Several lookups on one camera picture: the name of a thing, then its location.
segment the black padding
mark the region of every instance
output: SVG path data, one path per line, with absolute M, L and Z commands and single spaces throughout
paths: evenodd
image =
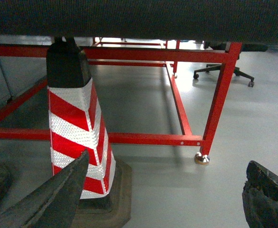
M 278 43 L 278 0 L 1 0 L 0 34 Z
M 64 42 L 56 37 L 47 51 L 48 86 L 54 88 L 81 88 L 91 79 L 85 52 L 73 38 Z

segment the red crossbar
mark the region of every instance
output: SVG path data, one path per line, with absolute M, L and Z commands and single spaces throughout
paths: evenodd
M 111 143 L 201 146 L 202 136 L 175 134 L 108 133 Z M 0 139 L 50 140 L 49 129 L 0 128 Z
M 161 46 L 161 43 L 136 43 L 136 42 L 97 42 L 98 45 L 100 44 L 113 44 L 113 45 L 142 45 L 142 46 Z
M 89 61 L 90 65 L 107 66 L 131 66 L 131 67 L 165 67 L 164 63 L 144 63 L 144 62 L 117 62 L 117 61 Z
M 0 45 L 0 56 L 46 57 L 49 46 Z M 142 61 L 178 61 L 226 63 L 230 56 L 224 51 L 175 50 L 129 47 L 82 47 L 89 59 L 116 59 Z

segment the grey floor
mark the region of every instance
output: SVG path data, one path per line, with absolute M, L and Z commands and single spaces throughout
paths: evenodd
M 200 48 L 192 42 L 183 48 Z M 203 134 L 218 72 L 180 63 L 176 79 L 194 134 Z M 237 66 L 255 77 L 233 77 L 208 166 L 198 147 L 114 144 L 133 169 L 132 218 L 125 228 L 248 228 L 242 207 L 246 167 L 256 160 L 278 175 L 278 50 L 242 53 Z M 181 133 L 166 71 L 155 67 L 92 66 L 109 132 Z M 42 90 L 0 126 L 47 128 Z M 0 211 L 51 177 L 49 142 L 0 140 L 0 163 L 14 182 Z

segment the red steel stand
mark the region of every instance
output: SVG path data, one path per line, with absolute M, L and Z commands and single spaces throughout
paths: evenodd
M 104 44 L 113 45 L 141 45 L 161 48 L 133 48 L 133 47 L 99 47 Z M 226 51 L 216 50 L 181 50 L 177 41 L 176 49 L 167 49 L 168 42 L 162 43 L 131 43 L 131 42 L 95 42 L 91 47 L 82 47 L 91 65 L 114 66 L 144 66 L 165 67 L 169 76 L 172 93 L 177 109 L 182 135 L 171 134 L 142 134 L 142 133 L 109 133 L 111 143 L 152 144 L 173 146 L 200 146 L 200 155 L 206 157 L 210 153 L 211 144 L 217 129 L 224 101 L 230 86 L 230 81 L 238 59 L 241 43 L 227 45 Z M 0 56 L 5 57 L 46 57 L 49 46 L 32 45 L 0 45 Z M 209 117 L 203 136 L 192 135 L 190 124 L 178 91 L 175 74 L 178 62 L 222 63 L 216 85 Z M 0 109 L 0 121 L 12 113 L 26 100 L 47 85 L 43 81 L 35 85 L 20 97 Z M 49 130 L 34 129 L 5 129 L 0 128 L 0 139 L 21 140 L 50 140 Z

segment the red and white striped traffic cone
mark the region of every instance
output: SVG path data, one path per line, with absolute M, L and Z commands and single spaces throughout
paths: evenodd
M 115 159 L 86 55 L 75 44 L 56 40 L 47 53 L 49 126 L 53 174 L 85 149 L 89 166 L 81 199 L 101 198 L 111 189 Z

